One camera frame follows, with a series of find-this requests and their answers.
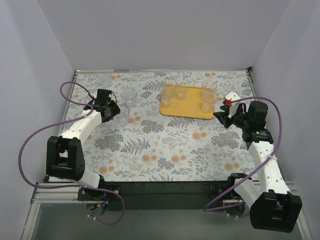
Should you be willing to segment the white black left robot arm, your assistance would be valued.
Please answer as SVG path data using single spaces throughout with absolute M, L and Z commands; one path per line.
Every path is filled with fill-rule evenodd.
M 97 188 L 102 179 L 86 167 L 83 145 L 99 125 L 111 121 L 121 110 L 113 92 L 98 89 L 96 97 L 84 107 L 84 118 L 77 120 L 60 136 L 51 136 L 47 141 L 46 174 L 66 179 L 82 186 Z

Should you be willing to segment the clear large glass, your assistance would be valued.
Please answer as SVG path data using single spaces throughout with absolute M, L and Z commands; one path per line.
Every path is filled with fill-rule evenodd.
M 162 85 L 162 91 L 163 90 L 170 90 L 170 91 L 173 91 L 174 92 L 174 95 L 176 94 L 176 89 L 177 89 L 177 82 L 175 79 L 173 78 L 168 78 L 168 79 L 165 79 L 163 81 L 163 85 Z

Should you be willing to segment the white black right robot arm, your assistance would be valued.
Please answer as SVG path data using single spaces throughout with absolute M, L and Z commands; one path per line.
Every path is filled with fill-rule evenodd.
M 292 232 L 303 204 L 300 196 L 292 194 L 281 174 L 275 156 L 279 146 L 274 145 L 273 137 L 266 128 L 268 105 L 252 101 L 246 107 L 239 100 L 226 99 L 221 110 L 214 116 L 226 129 L 235 125 L 242 130 L 242 139 L 255 169 L 248 175 L 232 174 L 228 178 L 230 187 L 214 200 L 234 191 L 249 207 L 253 228 Z

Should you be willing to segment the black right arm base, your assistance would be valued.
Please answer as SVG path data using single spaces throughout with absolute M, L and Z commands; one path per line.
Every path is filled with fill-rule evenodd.
M 212 201 L 228 188 L 229 187 L 226 183 L 208 183 L 205 185 L 204 191 L 209 200 Z M 203 211 L 219 215 L 226 214 L 228 218 L 245 218 L 249 216 L 249 211 L 246 210 L 244 200 L 234 190 L 211 203 L 208 208 Z

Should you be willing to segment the clear tall glass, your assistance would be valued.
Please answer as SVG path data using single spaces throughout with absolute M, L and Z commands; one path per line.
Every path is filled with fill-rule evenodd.
M 122 92 L 123 101 L 129 108 L 134 108 L 136 106 L 137 95 L 138 93 L 134 88 L 126 88 Z

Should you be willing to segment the clear small glass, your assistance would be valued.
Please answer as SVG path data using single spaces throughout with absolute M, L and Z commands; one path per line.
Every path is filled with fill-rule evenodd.
M 164 89 L 161 93 L 161 104 L 164 107 L 170 107 L 173 96 L 174 96 L 174 92 L 172 90 Z
M 187 96 L 188 87 L 185 85 L 178 85 L 176 89 L 176 95 L 179 100 L 184 100 Z

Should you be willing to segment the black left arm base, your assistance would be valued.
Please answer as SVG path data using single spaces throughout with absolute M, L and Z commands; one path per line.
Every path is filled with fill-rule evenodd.
M 85 209 L 89 215 L 101 217 L 106 215 L 107 212 L 117 212 L 123 210 L 123 205 L 118 196 L 122 194 L 122 187 L 120 185 L 106 185 L 103 189 L 109 192 L 80 188 L 77 194 L 77 200 L 86 203 Z

